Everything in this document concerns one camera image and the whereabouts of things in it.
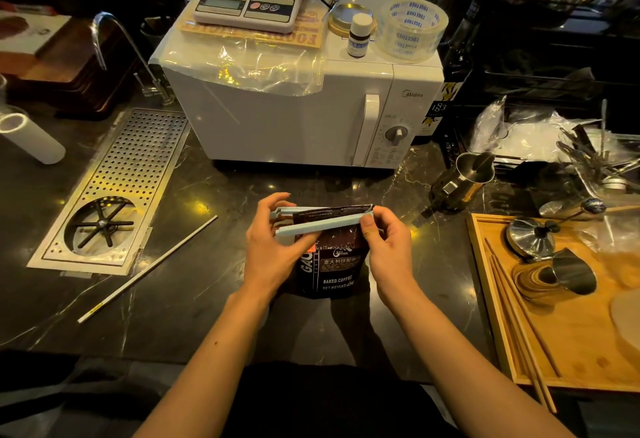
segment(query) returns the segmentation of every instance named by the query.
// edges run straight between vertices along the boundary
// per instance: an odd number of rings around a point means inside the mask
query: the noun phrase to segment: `white microwave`
[[[342,1],[376,12],[388,0]],[[172,27],[159,49],[181,35]],[[323,49],[322,91],[305,96],[202,81],[172,70],[162,52],[156,54],[210,159],[397,168],[444,80],[437,53],[400,63],[372,41],[364,57],[354,58],[347,39],[332,32]]]

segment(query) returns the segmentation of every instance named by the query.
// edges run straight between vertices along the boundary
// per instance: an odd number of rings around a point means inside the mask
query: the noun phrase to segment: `wooden chopstick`
[[[498,269],[495,265],[494,258],[490,257],[489,261],[491,263],[492,272],[494,274],[497,274]],[[525,374],[528,376],[528,378],[531,380],[531,384],[533,385],[533,388],[536,391],[536,395],[538,397],[538,401],[540,402],[540,405],[544,409],[549,411],[547,400],[545,399],[545,395],[542,392],[542,386],[540,385],[540,380],[536,376],[536,370],[533,366],[531,356],[527,352],[526,345],[524,344],[524,337],[522,335],[522,331],[521,329],[518,328],[516,324],[515,316],[513,314],[513,309],[504,292],[505,287],[503,286],[502,281],[500,279],[496,277],[495,280],[496,280],[495,281],[496,287],[498,288],[498,296],[500,297],[500,301],[502,302],[502,307],[504,308],[507,322],[510,324],[511,330],[513,332],[513,337],[515,340],[516,347],[519,351],[519,355],[522,356],[522,364],[524,366],[523,370]]]
[[[500,260],[498,259],[498,255],[496,255],[495,251],[493,250],[493,247],[491,246],[491,243],[489,242],[489,239],[485,238],[484,242],[486,243],[487,247],[489,248],[489,251],[491,251],[491,254],[495,257],[496,262],[498,264],[498,270],[500,275],[504,278],[504,280],[507,281],[509,287],[511,288],[511,291],[513,292],[516,301],[518,302],[518,305],[520,306],[520,309],[522,310],[522,314],[524,315],[524,318],[527,319],[527,323],[529,324],[529,326],[531,327],[533,334],[536,336],[540,347],[542,348],[542,352],[545,353],[545,356],[547,356],[547,360],[549,361],[549,364],[551,364],[551,367],[553,368],[554,372],[556,373],[556,376],[558,377],[562,377],[562,373],[560,372],[560,369],[558,369],[558,365],[556,364],[556,360],[554,359],[553,354],[551,354],[551,349],[549,349],[547,342],[545,342],[544,338],[542,337],[542,335],[540,334],[540,332],[538,331],[538,329],[536,328],[536,326],[533,324],[533,321],[531,320],[531,317],[529,316],[529,312],[527,311],[527,306],[524,303],[524,300],[522,299],[522,296],[518,290],[518,287],[516,287],[516,283],[514,283],[513,279],[510,278],[507,275],[507,272],[504,270],[503,265],[501,264]]]
[[[549,411],[555,414],[557,412],[556,405],[553,401],[553,398],[551,397],[549,388],[545,383],[542,370],[540,370],[540,365],[538,364],[536,355],[533,353],[533,348],[531,347],[531,342],[529,341],[529,337],[524,330],[524,325],[522,324],[522,320],[520,319],[520,316],[516,312],[516,307],[515,307],[515,304],[513,303],[512,298],[509,297],[509,292],[507,290],[507,285],[504,282],[504,278],[500,273],[500,271],[498,270],[498,265],[500,264],[500,262],[498,261],[498,258],[494,254],[491,255],[491,262],[493,265],[492,268],[493,268],[495,280],[498,284],[499,289],[502,290],[501,294],[503,295],[506,303],[506,305],[504,306],[511,320],[512,327],[515,330],[516,337],[518,337],[518,334],[519,334],[524,344],[525,351],[523,352],[523,355],[533,368],[532,376],[530,376],[531,381],[532,383],[534,383],[535,381],[538,381],[538,385],[541,388],[541,395],[540,394],[538,395],[538,399],[545,408],[547,408]],[[535,384],[534,384],[534,387],[536,388],[536,393],[538,393],[538,388]]]

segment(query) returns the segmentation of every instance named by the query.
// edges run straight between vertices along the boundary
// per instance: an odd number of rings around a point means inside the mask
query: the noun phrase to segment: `faucet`
[[[118,27],[120,27],[120,30],[122,30],[124,36],[127,38],[129,43],[133,47],[133,50],[138,55],[140,62],[142,62],[142,65],[145,66],[145,69],[149,73],[149,76],[151,76],[151,80],[153,81],[154,86],[148,87],[142,83],[137,72],[134,74],[134,76],[140,83],[140,86],[142,86],[142,94],[144,94],[145,96],[160,95],[162,97],[163,106],[167,106],[171,104],[175,100],[175,96],[173,94],[169,94],[169,91],[167,90],[167,86],[165,86],[164,83],[160,79],[158,79],[158,77],[153,73],[153,71],[151,71],[151,69],[149,68],[149,65],[147,64],[147,61],[145,61],[144,57],[142,57],[142,54],[138,50],[138,47],[136,46],[135,42],[129,35],[129,32],[127,32],[124,26],[112,13],[108,13],[108,12],[98,13],[93,18],[93,22],[91,23],[91,27],[90,27],[92,41],[93,41],[93,50],[95,50],[95,56],[98,58],[98,64],[100,64],[100,67],[103,68],[103,70],[107,70],[107,64],[105,64],[104,57],[102,56],[102,51],[100,50],[100,23],[102,23],[102,21],[105,19],[111,20]]]

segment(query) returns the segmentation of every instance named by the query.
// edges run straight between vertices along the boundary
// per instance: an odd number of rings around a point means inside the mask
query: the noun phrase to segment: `hand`
[[[371,250],[369,263],[378,293],[389,306],[390,298],[417,288],[411,261],[411,232],[391,210],[381,206],[373,207],[373,216],[363,216],[360,227]],[[384,239],[378,228],[384,230]]]
[[[274,239],[275,229],[269,215],[278,207],[295,207],[286,201],[290,194],[272,193],[258,202],[258,210],[246,232],[246,258],[243,287],[270,300],[288,278],[298,258],[315,244],[319,232],[305,234],[291,246]]]

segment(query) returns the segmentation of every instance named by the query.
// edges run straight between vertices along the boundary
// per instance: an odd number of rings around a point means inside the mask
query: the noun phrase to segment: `black marble countertop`
[[[144,107],[132,103],[131,107]],[[261,198],[288,191],[305,206],[373,203],[408,224],[415,278],[489,360],[496,363],[465,213],[433,214],[429,186],[444,169],[434,143],[414,145],[395,172],[343,167],[212,162],[192,132],[152,223],[138,268],[218,215],[131,290],[82,325],[76,319],[126,281],[90,279],[26,264],[54,221],[86,164],[112,125],[33,118],[67,148],[44,166],[0,140],[0,350],[121,357],[185,363],[211,328],[229,294],[241,284],[244,233]],[[504,213],[511,187],[492,183],[474,201],[478,212]],[[260,330],[254,361],[356,364],[429,382],[427,370],[399,324],[369,287],[343,300],[310,300],[283,293]]]

